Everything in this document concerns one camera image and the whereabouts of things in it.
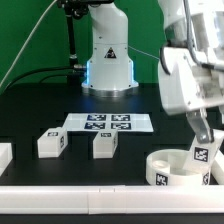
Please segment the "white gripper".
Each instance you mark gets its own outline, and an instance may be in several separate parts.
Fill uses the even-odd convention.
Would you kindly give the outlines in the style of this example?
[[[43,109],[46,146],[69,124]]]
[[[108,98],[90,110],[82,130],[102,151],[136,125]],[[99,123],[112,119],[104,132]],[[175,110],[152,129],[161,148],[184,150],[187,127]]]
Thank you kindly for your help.
[[[197,141],[212,143],[214,133],[204,108],[224,105],[222,73],[197,66],[186,48],[164,47],[160,56],[158,81],[164,110],[169,115],[187,112]]]

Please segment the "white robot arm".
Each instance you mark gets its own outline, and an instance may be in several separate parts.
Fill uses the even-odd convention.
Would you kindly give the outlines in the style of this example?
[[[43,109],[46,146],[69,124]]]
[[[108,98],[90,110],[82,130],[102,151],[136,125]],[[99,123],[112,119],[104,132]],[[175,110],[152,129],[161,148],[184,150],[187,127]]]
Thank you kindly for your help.
[[[214,140],[206,110],[224,106],[224,0],[157,0],[166,42],[160,48],[158,81],[169,115],[184,113],[201,144]],[[93,53],[87,62],[87,93],[118,95],[138,87],[128,56],[128,19],[113,0],[88,5]]]

